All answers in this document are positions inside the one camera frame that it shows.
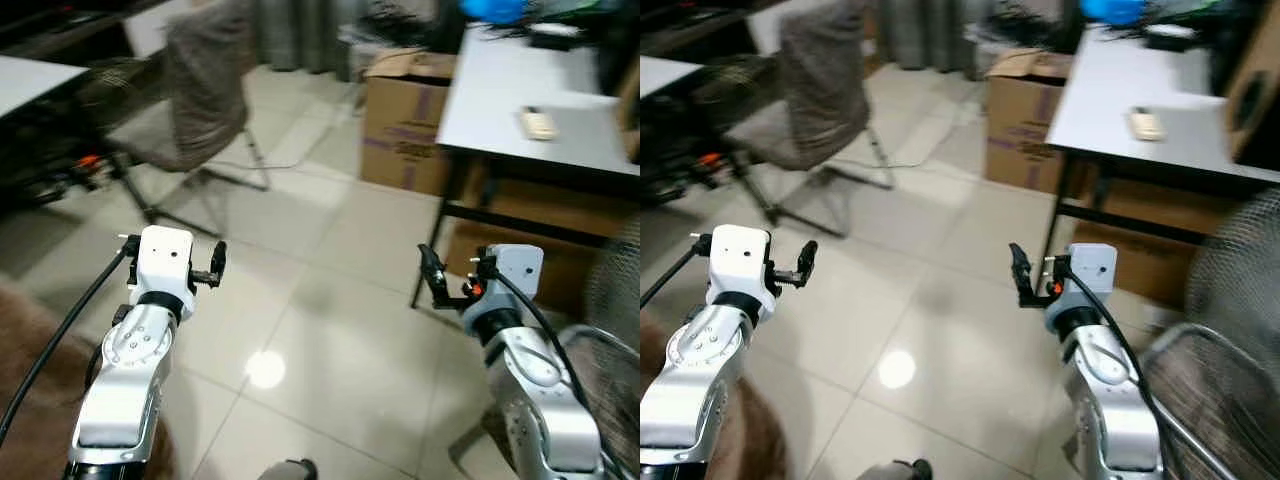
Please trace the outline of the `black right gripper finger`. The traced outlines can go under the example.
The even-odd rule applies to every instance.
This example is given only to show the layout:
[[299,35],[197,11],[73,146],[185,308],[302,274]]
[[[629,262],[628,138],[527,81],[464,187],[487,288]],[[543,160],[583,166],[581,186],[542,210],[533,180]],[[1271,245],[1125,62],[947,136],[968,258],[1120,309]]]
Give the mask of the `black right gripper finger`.
[[419,244],[419,283],[425,284],[431,293],[433,307],[447,307],[448,282],[444,276],[445,265],[428,244]]
[[1007,244],[1011,253],[1011,276],[1018,291],[1019,306],[1037,306],[1037,293],[1030,278],[1030,260],[1018,243]]

